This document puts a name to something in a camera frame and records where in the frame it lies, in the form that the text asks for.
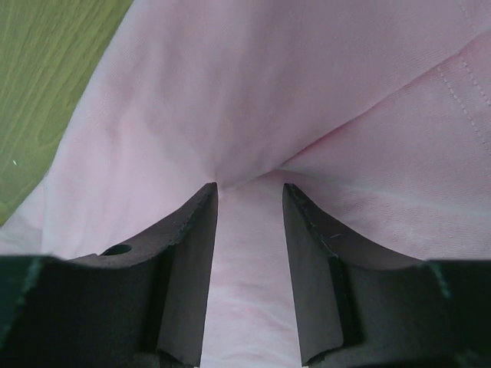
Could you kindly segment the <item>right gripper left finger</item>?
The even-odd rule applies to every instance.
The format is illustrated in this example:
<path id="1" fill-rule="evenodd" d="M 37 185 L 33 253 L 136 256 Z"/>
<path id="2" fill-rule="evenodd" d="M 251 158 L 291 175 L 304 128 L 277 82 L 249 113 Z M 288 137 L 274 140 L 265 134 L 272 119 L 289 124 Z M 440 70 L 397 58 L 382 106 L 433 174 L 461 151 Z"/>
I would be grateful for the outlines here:
<path id="1" fill-rule="evenodd" d="M 3 367 L 198 367 L 218 215 L 204 185 L 96 255 L 1 259 Z"/>

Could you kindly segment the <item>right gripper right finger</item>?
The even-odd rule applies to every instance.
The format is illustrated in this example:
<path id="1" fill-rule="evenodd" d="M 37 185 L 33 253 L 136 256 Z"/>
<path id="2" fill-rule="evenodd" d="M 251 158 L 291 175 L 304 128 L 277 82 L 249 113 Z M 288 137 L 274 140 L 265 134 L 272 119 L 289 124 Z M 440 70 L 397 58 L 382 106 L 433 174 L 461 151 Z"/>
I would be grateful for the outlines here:
<path id="1" fill-rule="evenodd" d="M 305 367 L 488 367 L 490 263 L 380 246 L 287 184 L 282 208 Z"/>

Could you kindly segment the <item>pink t shirt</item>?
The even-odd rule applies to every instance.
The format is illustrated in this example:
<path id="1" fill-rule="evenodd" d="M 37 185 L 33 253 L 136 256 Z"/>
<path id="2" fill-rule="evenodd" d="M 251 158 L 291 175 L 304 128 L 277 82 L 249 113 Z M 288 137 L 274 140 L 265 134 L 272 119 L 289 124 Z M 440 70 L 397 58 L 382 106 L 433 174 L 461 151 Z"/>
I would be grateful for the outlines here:
<path id="1" fill-rule="evenodd" d="M 415 258 L 490 256 L 488 1 L 136 1 L 4 254 L 99 253 L 219 188 L 204 367 L 298 367 L 293 182 Z"/>

